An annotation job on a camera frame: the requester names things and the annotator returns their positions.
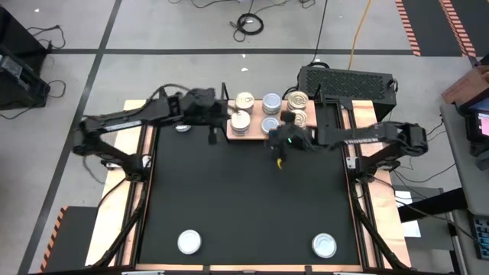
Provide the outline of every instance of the cardboard box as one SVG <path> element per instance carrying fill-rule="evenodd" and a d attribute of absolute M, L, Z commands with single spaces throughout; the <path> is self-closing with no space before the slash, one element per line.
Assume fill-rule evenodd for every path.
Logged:
<path fill-rule="evenodd" d="M 460 78 L 442 93 L 445 103 L 457 103 L 467 109 L 489 97 L 489 66 L 479 66 Z"/>

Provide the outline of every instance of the wooden table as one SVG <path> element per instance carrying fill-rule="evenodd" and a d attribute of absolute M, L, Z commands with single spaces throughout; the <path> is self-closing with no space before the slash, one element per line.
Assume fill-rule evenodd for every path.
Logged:
<path fill-rule="evenodd" d="M 139 108 L 144 104 L 144 100 L 128 100 L 125 103 L 124 110 Z M 371 101 L 353 101 L 353 112 L 355 122 L 358 128 L 367 127 L 377 122 L 374 112 L 374 106 Z M 342 111 L 345 127 L 350 127 L 348 113 Z M 128 154 L 136 152 L 138 145 L 140 128 L 131 128 L 117 133 L 115 146 Z M 143 154 L 149 153 L 151 146 L 151 136 L 153 130 L 148 128 L 144 139 Z M 383 147 L 383 144 L 364 144 L 361 145 L 361 153 L 370 156 Z M 349 148 L 350 154 L 355 154 L 353 146 Z M 390 175 L 387 171 L 378 171 L 375 176 L 390 183 Z M 109 171 L 103 194 L 106 194 L 121 178 L 124 177 L 122 170 Z M 138 204 L 141 185 L 139 183 L 134 193 L 133 209 Z M 112 244 L 117 234 L 121 231 L 122 220 L 125 212 L 126 202 L 128 200 L 130 183 L 123 183 L 115 190 L 100 207 L 96 224 L 94 227 L 92 240 L 90 242 L 89 253 L 86 258 L 86 265 L 95 263 Z M 377 230 L 385 240 L 392 252 L 397 255 L 401 262 L 410 266 L 410 258 L 407 252 L 406 242 L 404 240 L 404 231 L 400 223 L 399 213 L 397 212 L 396 198 L 393 190 L 383 183 L 374 181 L 368 185 L 371 201 L 374 210 Z M 357 186 L 358 194 L 361 194 L 360 186 Z M 364 228 L 365 247 L 367 248 L 368 265 L 376 267 L 374 247 L 370 235 Z M 134 240 L 134 229 L 131 231 L 125 242 L 125 250 L 122 257 L 122 264 L 129 264 L 131 257 L 131 248 Z M 388 262 L 384 259 L 385 267 L 389 267 Z M 139 270 L 202 270 L 203 265 L 169 265 L 169 264 L 138 264 Z M 223 266 L 212 265 L 211 270 L 256 270 L 256 271 L 305 271 L 304 265 L 255 265 L 255 266 Z M 361 271 L 360 266 L 339 266 L 339 265 L 313 265 L 313 271 L 342 271 L 355 272 Z"/>

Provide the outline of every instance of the black equipment box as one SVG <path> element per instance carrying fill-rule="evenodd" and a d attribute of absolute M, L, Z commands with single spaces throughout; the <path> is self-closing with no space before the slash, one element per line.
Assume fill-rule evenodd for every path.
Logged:
<path fill-rule="evenodd" d="M 378 121 L 396 106 L 397 82 L 391 74 L 302 67 L 299 90 L 313 97 L 319 86 L 324 99 L 337 99 L 340 102 L 371 100 Z"/>
<path fill-rule="evenodd" d="M 46 105 L 50 87 L 39 75 L 49 52 L 0 6 L 0 110 Z"/>

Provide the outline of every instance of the silver can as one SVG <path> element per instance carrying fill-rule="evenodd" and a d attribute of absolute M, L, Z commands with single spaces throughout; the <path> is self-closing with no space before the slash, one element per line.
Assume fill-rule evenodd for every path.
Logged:
<path fill-rule="evenodd" d="M 245 135 L 250 128 L 251 117 L 242 110 L 231 115 L 231 129 L 236 135 Z"/>
<path fill-rule="evenodd" d="M 263 112 L 267 115 L 276 115 L 282 108 L 282 98 L 275 93 L 269 93 L 263 97 Z"/>
<path fill-rule="evenodd" d="M 270 130 L 276 129 L 278 125 L 280 125 L 278 119 L 272 117 L 264 118 L 261 121 L 261 131 L 263 131 L 264 134 L 268 134 Z"/>
<path fill-rule="evenodd" d="M 240 92 L 236 97 L 236 108 L 251 115 L 253 112 L 254 97 L 249 92 Z"/>
<path fill-rule="evenodd" d="M 306 109 L 309 97 L 306 93 L 301 91 L 291 92 L 287 100 L 287 109 L 292 110 L 304 110 Z"/>
<path fill-rule="evenodd" d="M 319 257 L 328 259 L 336 253 L 336 241 L 330 234 L 318 234 L 313 239 L 313 250 Z"/>
<path fill-rule="evenodd" d="M 196 253 L 201 244 L 202 239 L 200 238 L 199 233 L 195 230 L 185 230 L 180 234 L 177 242 L 180 252 L 187 255 Z"/>
<path fill-rule="evenodd" d="M 296 119 L 293 123 L 301 128 L 305 128 L 307 123 L 306 112 L 303 110 L 292 110 L 291 112 L 296 114 Z"/>

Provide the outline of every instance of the black stand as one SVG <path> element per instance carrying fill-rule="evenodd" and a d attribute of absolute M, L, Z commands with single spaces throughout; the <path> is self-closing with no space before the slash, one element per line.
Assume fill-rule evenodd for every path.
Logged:
<path fill-rule="evenodd" d="M 424 199 L 419 202 L 411 203 L 409 206 L 401 206 L 398 208 L 401 222 L 410 222 L 420 218 L 425 218 L 426 215 L 421 214 L 413 209 L 418 209 L 430 215 L 438 215 L 446 212 L 451 212 L 457 209 L 466 209 L 467 201 L 465 200 L 464 190 L 462 188 L 444 192 L 438 196 Z"/>

